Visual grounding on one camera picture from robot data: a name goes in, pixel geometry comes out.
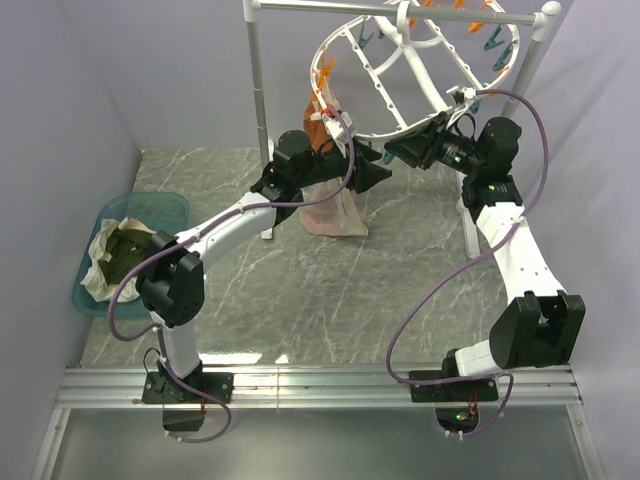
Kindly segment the pink underwear white waistband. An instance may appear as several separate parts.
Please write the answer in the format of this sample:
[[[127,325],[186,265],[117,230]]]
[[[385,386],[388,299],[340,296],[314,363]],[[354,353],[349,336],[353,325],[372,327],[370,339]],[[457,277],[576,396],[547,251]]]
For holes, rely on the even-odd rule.
[[[300,211],[300,221],[310,235],[324,237],[366,237],[364,207],[361,195],[343,189],[338,195]]]

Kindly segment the orange underwear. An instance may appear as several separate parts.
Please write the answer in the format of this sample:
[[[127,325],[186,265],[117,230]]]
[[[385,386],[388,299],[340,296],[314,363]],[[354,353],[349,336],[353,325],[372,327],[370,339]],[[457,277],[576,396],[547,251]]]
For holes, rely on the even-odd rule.
[[[329,88],[327,79],[322,82],[318,82],[318,86],[321,88],[322,98],[327,105],[340,109],[339,102],[334,98]],[[303,117],[303,129],[309,136],[311,146],[316,152],[328,152],[333,146],[333,140],[330,138],[326,131],[324,123],[322,121],[319,100],[314,92],[311,93],[311,101],[309,102]]]

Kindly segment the white oval clip hanger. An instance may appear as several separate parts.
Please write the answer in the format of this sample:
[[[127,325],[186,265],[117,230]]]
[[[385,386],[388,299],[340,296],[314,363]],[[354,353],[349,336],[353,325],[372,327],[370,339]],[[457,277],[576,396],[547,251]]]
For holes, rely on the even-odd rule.
[[[343,39],[349,43],[351,51],[357,56],[365,74],[371,80],[374,91],[384,101],[387,111],[395,121],[395,129],[388,133],[358,132],[356,137],[363,142],[376,143],[395,140],[403,135],[414,133],[425,127],[428,121],[434,119],[440,113],[451,115],[453,107],[455,106],[454,100],[450,94],[446,92],[442,93],[436,87],[427,65],[425,65],[424,60],[420,56],[422,50],[436,47],[443,48],[468,81],[468,84],[464,87],[472,87],[477,91],[499,86],[507,78],[511,67],[515,64],[519,51],[520,35],[518,27],[514,24],[499,23],[497,25],[500,30],[506,30],[510,35],[507,44],[506,59],[498,62],[495,69],[495,78],[489,83],[483,83],[473,73],[471,66],[460,57],[454,44],[446,38],[440,26],[433,20],[420,20],[420,23],[424,24],[433,34],[432,38],[427,40],[413,40],[410,38],[410,29],[415,23],[419,22],[419,19],[408,16],[408,7],[410,5],[417,6],[419,4],[417,1],[388,1],[386,4],[388,6],[399,6],[401,8],[401,13],[396,17],[395,21],[391,21],[384,16],[361,15],[356,17],[337,28],[320,44],[310,67],[311,93],[314,92],[316,94],[322,108],[321,112],[323,113],[325,109],[331,105],[327,105],[322,98],[321,88],[318,86],[318,82],[327,79],[330,88],[329,78],[335,64],[335,59],[333,57],[327,58],[326,52],[328,48],[339,39]],[[373,65],[370,58],[364,53],[366,44],[371,40],[371,37],[365,32],[367,25],[374,27],[371,36],[379,36],[394,46],[393,52],[378,66]],[[401,59],[407,62],[423,97],[431,108],[421,119],[414,122],[410,122],[403,117],[399,107],[388,93],[382,79],[382,76],[392,69]]]

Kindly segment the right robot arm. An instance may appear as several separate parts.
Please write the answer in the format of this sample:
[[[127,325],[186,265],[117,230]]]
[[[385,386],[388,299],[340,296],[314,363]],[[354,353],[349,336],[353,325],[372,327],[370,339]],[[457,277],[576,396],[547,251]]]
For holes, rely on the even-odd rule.
[[[586,306],[555,278],[527,221],[525,205],[510,174],[522,129],[505,117],[490,119],[477,138],[448,127],[441,113],[385,148],[412,168],[441,163],[463,174],[462,201],[484,236],[500,271],[508,305],[488,339],[454,349],[434,380],[410,380],[412,387],[441,385],[452,399],[472,392],[476,382],[505,370],[569,363]]]

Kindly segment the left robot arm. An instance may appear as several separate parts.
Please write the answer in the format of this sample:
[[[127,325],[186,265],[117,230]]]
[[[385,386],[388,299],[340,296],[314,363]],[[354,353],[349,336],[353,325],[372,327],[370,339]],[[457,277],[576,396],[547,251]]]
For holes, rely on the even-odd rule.
[[[364,193],[390,178],[390,170],[377,163],[381,157],[357,139],[345,148],[326,141],[315,149],[305,132],[288,131],[260,179],[232,207],[175,236],[159,231],[151,237],[136,289],[159,329],[159,373],[176,400],[212,392],[191,323],[204,304],[209,269],[246,240],[287,220],[304,204],[305,188],[341,179],[344,192]]]

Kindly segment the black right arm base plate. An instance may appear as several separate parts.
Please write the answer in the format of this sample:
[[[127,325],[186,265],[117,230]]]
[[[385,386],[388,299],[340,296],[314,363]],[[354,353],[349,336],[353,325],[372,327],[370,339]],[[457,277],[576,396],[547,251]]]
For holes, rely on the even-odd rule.
[[[413,403],[462,403],[471,400],[480,402],[497,401],[498,389],[493,379],[462,381],[430,386],[411,386]]]

